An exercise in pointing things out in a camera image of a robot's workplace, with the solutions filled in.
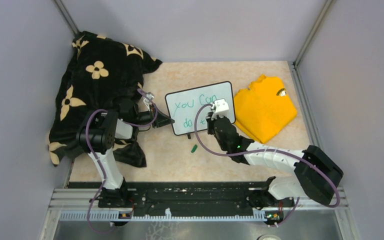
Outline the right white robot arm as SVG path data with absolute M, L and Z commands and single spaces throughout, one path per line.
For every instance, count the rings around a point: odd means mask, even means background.
M 303 150 L 290 150 L 268 146 L 239 135 L 226 116 L 209 112 L 205 119 L 208 134 L 215 137 L 222 150 L 220 156 L 290 174 L 269 180 L 268 188 L 261 193 L 267 206 L 275 206 L 288 197 L 308 197 L 329 208 L 340 204 L 338 186 L 344 172 L 320 147 L 309 145 Z

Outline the green marker cap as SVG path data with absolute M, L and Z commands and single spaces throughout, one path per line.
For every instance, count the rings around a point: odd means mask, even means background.
M 197 144 L 195 144 L 193 147 L 192 147 L 192 149 L 191 149 L 191 153 L 194 153 L 196 150 L 197 150 L 197 148 L 198 148 L 198 145 Z

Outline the black framed whiteboard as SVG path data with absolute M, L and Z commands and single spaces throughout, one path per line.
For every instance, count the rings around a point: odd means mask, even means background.
M 181 136 L 193 133 L 195 117 L 199 109 L 220 99 L 227 102 L 229 107 L 227 117 L 233 124 L 236 121 L 235 105 L 232 84 L 229 81 L 166 94 L 167 110 L 170 118 L 174 120 L 172 124 L 174 135 Z

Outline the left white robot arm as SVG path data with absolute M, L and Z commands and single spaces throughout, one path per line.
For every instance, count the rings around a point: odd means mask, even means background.
M 150 105 L 148 111 L 139 111 L 136 103 L 123 99 L 117 109 L 97 109 L 87 112 L 76 140 L 83 151 L 94 161 L 102 184 L 94 196 L 100 208 L 130 207 L 130 193 L 126 181 L 117 169 L 114 146 L 117 139 L 128 140 L 134 135 L 134 127 L 148 125 L 160 128 L 175 120 Z

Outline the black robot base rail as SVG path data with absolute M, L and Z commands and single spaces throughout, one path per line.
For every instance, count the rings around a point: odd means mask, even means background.
M 49 208 L 67 221 L 264 222 L 267 213 L 295 203 L 292 197 L 275 199 L 265 181 L 129 182 L 124 200 L 94 199 L 98 187 L 97 182 L 72 182 L 54 190 Z

